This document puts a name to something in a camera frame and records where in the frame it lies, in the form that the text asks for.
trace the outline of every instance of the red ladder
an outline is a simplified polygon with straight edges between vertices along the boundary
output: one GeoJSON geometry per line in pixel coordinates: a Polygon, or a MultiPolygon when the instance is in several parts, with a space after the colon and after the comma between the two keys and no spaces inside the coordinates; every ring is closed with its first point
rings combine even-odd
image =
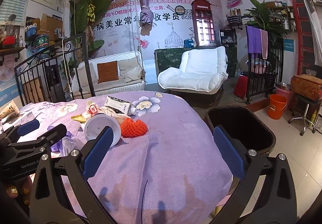
{"type": "Polygon", "coordinates": [[[314,65],[314,48],[311,23],[303,0],[292,0],[298,35],[297,75],[305,73],[303,68],[314,65]]]}

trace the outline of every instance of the pink towel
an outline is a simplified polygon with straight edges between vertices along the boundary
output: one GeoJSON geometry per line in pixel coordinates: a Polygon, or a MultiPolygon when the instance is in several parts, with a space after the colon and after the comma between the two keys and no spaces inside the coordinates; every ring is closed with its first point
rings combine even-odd
{"type": "Polygon", "coordinates": [[[267,48],[268,48],[268,35],[267,31],[260,30],[261,40],[262,40],[262,55],[263,59],[267,59],[267,48]]]}

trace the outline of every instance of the dome illustration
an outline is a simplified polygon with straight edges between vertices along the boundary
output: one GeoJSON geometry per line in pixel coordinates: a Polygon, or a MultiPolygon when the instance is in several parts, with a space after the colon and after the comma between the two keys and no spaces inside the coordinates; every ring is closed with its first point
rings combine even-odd
{"type": "Polygon", "coordinates": [[[171,23],[170,25],[172,25],[172,32],[170,33],[169,36],[167,36],[167,38],[164,41],[165,48],[166,49],[183,48],[183,41],[179,37],[179,35],[177,33],[175,33],[174,28],[173,28],[173,23],[171,23]]]}

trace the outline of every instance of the orange mesh fruit net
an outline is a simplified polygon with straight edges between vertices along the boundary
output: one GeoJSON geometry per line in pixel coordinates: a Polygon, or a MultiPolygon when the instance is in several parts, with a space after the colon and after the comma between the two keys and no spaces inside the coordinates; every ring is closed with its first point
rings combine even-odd
{"type": "Polygon", "coordinates": [[[121,124],[121,135],[124,138],[133,138],[144,135],[148,131],[147,125],[142,120],[134,121],[126,118],[121,124]]]}

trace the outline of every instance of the brown leather case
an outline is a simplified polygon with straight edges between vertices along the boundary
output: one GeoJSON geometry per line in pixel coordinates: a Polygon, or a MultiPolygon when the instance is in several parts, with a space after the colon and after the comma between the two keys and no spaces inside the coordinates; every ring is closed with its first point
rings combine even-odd
{"type": "Polygon", "coordinates": [[[291,90],[313,101],[322,98],[322,80],[306,74],[295,75],[291,79],[291,90]]]}

